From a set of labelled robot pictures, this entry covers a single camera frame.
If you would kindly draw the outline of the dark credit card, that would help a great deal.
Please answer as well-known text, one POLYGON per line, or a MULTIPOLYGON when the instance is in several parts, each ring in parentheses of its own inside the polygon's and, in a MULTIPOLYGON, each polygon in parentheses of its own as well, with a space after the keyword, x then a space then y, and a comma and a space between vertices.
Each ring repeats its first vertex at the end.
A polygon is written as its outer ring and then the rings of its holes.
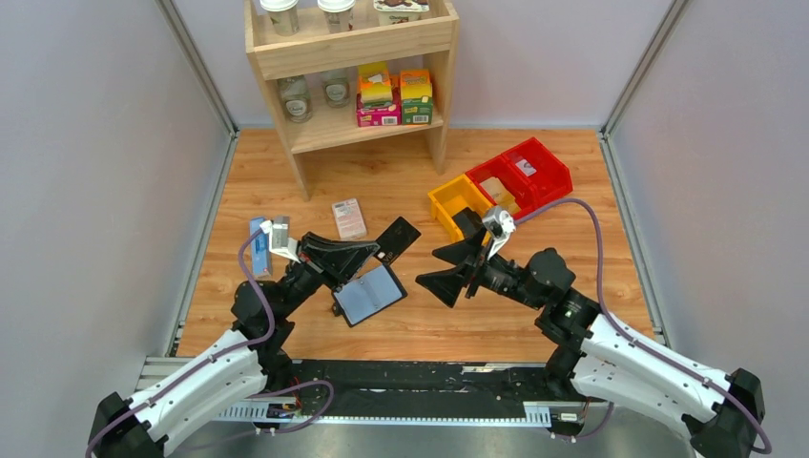
POLYGON ((379 250, 375 258, 390 264, 403 254, 421 232, 404 217, 397 217, 376 239, 379 250))
POLYGON ((475 236, 483 228, 482 218, 466 207, 451 219, 451 240, 458 242, 475 236))

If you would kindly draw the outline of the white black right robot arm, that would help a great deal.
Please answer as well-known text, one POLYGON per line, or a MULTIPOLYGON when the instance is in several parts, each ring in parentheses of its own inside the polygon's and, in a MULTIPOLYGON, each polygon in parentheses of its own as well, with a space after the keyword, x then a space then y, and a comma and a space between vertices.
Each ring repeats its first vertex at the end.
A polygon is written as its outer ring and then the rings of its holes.
POLYGON ((520 266, 482 239, 435 249, 450 268, 416 282, 448 307, 485 288, 539 311, 536 326, 557 345, 546 363, 552 381, 668 426, 702 457, 753 454, 764 417, 755 374, 698 363, 635 331, 573 287, 574 273, 553 248, 520 266))

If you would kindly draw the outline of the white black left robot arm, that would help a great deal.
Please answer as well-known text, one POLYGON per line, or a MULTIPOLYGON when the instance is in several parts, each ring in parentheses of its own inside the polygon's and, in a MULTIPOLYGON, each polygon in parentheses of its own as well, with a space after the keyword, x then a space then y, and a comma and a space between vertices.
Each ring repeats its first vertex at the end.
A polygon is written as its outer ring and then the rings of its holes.
POLYGON ((162 381, 99 402, 88 457, 168 457, 226 408, 252 395, 296 390, 282 350, 289 316, 321 287, 338 291, 379 251, 374 240, 338 241, 313 233, 295 241, 282 277, 246 276, 235 292, 230 329, 162 381))

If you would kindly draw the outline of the black leather card holder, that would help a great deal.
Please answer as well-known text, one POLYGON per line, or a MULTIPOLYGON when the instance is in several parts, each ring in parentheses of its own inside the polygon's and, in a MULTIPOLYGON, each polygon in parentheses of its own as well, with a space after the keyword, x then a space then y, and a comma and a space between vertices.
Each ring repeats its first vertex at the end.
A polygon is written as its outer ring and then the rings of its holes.
POLYGON ((354 327, 405 299, 407 292, 393 269, 382 264, 333 292, 332 297, 334 315, 354 327))

